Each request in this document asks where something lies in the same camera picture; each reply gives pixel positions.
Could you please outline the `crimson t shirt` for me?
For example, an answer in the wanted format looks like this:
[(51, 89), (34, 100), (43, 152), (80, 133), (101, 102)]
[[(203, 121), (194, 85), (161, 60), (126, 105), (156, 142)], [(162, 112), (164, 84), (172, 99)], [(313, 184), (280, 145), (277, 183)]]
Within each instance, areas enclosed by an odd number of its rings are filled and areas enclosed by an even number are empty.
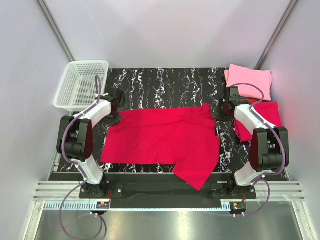
[(105, 164), (173, 165), (172, 172), (200, 191), (220, 158), (211, 105), (120, 112), (101, 155)]
[[(261, 102), (254, 106), (255, 110), (267, 121), (274, 124), (277, 127), (282, 127), (282, 119), (279, 111), (279, 105), (277, 101), (274, 102)], [(252, 140), (252, 134), (247, 128), (238, 120), (234, 121), (235, 134), (239, 137), (241, 142), (250, 142)]]

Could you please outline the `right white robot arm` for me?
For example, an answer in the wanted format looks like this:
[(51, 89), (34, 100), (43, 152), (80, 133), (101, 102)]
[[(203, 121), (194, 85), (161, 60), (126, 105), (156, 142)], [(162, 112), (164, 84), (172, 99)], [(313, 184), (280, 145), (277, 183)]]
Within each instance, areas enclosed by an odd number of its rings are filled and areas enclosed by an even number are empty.
[(251, 133), (251, 145), (248, 162), (232, 173), (224, 190), (232, 198), (239, 198), (250, 190), (258, 180), (265, 176), (277, 176), (289, 165), (289, 132), (277, 127), (265, 119), (255, 109), (264, 100), (264, 93), (258, 87), (248, 83), (261, 93), (261, 99), (255, 103), (243, 100), (236, 83), (224, 89), (224, 97), (219, 100), (218, 120), (234, 119), (244, 125)]

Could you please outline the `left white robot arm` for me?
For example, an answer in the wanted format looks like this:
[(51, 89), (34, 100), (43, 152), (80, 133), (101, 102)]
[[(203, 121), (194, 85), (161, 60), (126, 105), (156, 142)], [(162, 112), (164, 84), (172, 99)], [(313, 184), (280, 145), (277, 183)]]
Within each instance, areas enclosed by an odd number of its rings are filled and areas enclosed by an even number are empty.
[(99, 94), (85, 110), (60, 120), (57, 152), (78, 169), (83, 177), (81, 187), (97, 198), (108, 193), (108, 183), (93, 156), (93, 129), (103, 119), (110, 126), (117, 124), (121, 119), (119, 108), (125, 101), (125, 93), (112, 87), (109, 92)]

